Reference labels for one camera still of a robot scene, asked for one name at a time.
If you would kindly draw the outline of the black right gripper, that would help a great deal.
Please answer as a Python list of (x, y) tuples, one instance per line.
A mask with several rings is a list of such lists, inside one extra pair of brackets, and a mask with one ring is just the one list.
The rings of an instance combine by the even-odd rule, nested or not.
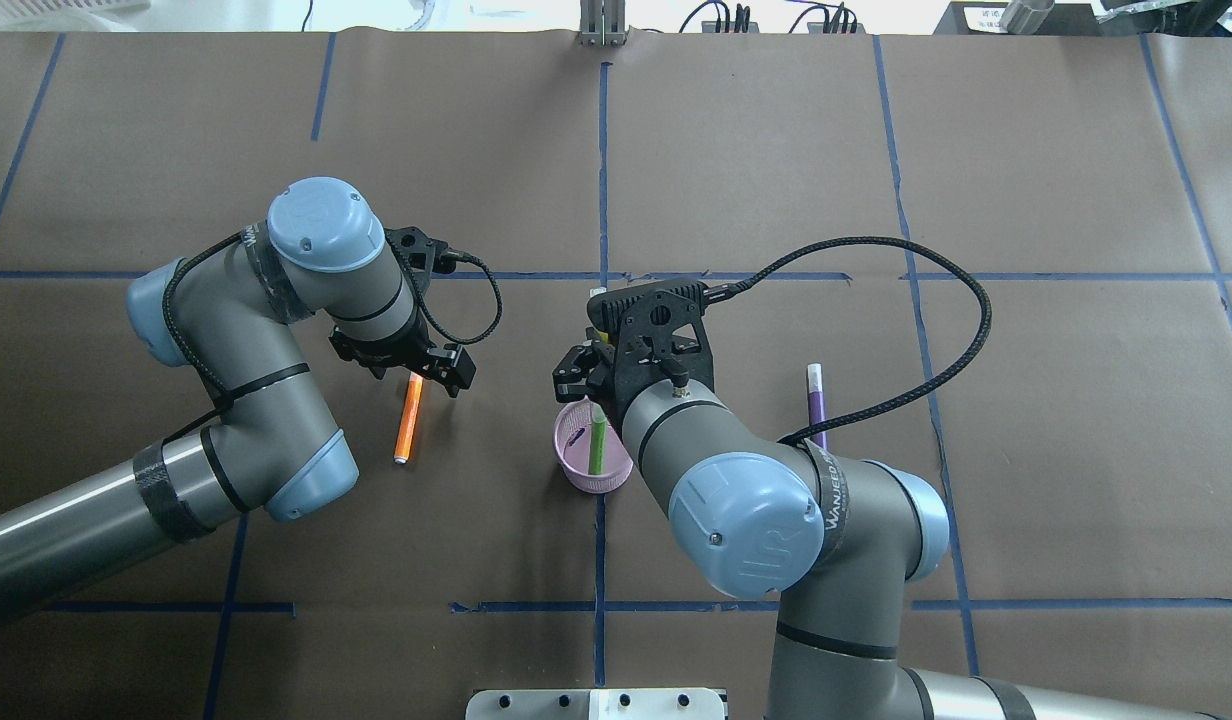
[(552, 372), (554, 398), (558, 404), (588, 398), (602, 404), (604, 411), (628, 411), (633, 404), (630, 366), (634, 360), (630, 343), (588, 340), (570, 346)]

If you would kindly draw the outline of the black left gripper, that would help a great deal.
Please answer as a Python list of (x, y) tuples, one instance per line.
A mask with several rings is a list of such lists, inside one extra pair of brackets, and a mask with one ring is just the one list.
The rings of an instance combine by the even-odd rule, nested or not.
[(437, 346), (430, 340), (428, 322), (418, 318), (411, 318), (391, 337), (373, 342), (355, 340), (334, 325), (328, 342), (338, 358), (368, 369), (375, 378), (383, 378), (389, 367), (402, 366), (439, 383), (450, 397), (469, 390), (476, 377), (476, 362), (464, 345)]

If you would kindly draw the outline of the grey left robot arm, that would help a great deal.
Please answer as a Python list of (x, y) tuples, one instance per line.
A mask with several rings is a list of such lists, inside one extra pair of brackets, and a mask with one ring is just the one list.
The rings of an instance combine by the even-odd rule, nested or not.
[(468, 342), (428, 305), (436, 275), (482, 260), (415, 226), (388, 228), (357, 187), (306, 178), (257, 222), (127, 288), (147, 353), (200, 397), (155, 411), (131, 456), (0, 512), (0, 632), (89, 584), (205, 541), (253, 510), (293, 522), (357, 482), (347, 430), (293, 328), (331, 322), (334, 355), (383, 377), (402, 367), (450, 396), (476, 375)]

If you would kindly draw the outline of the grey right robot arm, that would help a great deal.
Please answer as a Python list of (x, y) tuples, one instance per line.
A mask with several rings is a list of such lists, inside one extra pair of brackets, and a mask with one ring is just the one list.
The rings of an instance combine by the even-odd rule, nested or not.
[(906, 584), (936, 568), (950, 526), (926, 480), (822, 448), (768, 441), (671, 358), (621, 370), (611, 346), (572, 346), (561, 402), (593, 398), (717, 591), (779, 592), (768, 719), (1181, 719), (1177, 708), (901, 665)]

